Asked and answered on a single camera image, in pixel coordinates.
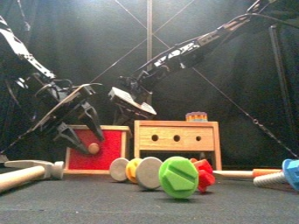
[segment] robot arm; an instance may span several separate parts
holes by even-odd
[[[139,72],[139,75],[134,73],[131,77],[121,77],[133,98],[138,102],[143,102],[153,92],[155,84],[165,77],[186,67],[194,67],[203,61],[205,56],[213,52],[221,43],[230,41],[239,34],[245,33],[250,26],[255,26],[254,28],[257,29],[261,26],[261,24],[255,23],[258,21],[257,16],[266,15],[281,17],[282,19],[298,17],[298,4],[294,0],[257,0],[247,9],[247,14],[234,18],[215,31],[181,43],[158,55],[135,71],[135,73]],[[154,68],[146,71],[145,69],[150,64],[154,65]]]
[[[30,96],[42,102],[42,109],[46,112],[43,117],[32,124],[24,135],[11,144],[24,139],[26,135],[35,133],[51,137],[56,142],[90,153],[87,146],[82,143],[75,131],[66,124],[71,114],[75,114],[83,123],[94,131],[99,141],[104,140],[99,116],[87,98],[96,92],[91,85],[60,87],[55,74],[39,63],[28,52],[24,43],[14,35],[7,22],[0,17],[0,68],[2,74],[11,81],[15,81]]]

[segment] green screw cap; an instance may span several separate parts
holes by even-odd
[[[166,193],[177,199],[189,198],[199,186],[199,173],[185,157],[170,157],[159,170],[159,181]]]

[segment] wooden crate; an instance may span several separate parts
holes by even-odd
[[[102,125],[106,140],[100,142],[86,125],[71,125],[80,141],[90,146],[96,143],[100,152],[86,155],[78,150],[67,149],[66,168],[67,174],[108,174],[108,167],[116,158],[129,158],[130,138],[133,137],[127,126]]]
[[[135,157],[142,151],[211,153],[214,170],[222,170],[218,122],[135,121]]]

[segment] black backdrop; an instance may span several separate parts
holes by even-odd
[[[154,0],[154,56],[167,47],[213,32],[246,13],[255,1]],[[90,103],[100,123],[114,122],[115,105],[108,91],[121,88],[118,77],[129,76],[147,61],[147,1],[143,0],[23,0],[2,3],[0,15],[30,52],[59,78],[75,85],[91,81],[98,95]],[[2,87],[2,147],[28,128],[23,111]],[[258,119],[277,138],[298,153],[290,139],[285,104],[267,28],[249,31],[223,44],[195,69],[167,77],[154,89],[157,120],[185,120],[193,111],[209,113],[219,122],[226,166],[281,166],[293,155],[257,124]],[[64,150],[50,139],[32,139],[7,152],[11,159],[62,159]]]

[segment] wooden dowel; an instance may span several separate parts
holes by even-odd
[[[254,169],[253,171],[214,171],[217,177],[253,179],[254,177],[267,175],[270,173],[281,172],[278,169]]]
[[[14,187],[20,186],[26,182],[40,178],[46,173],[44,167],[36,165],[19,171],[11,171],[0,174],[0,193]]]
[[[223,178],[253,179],[253,171],[214,171],[213,174]]]

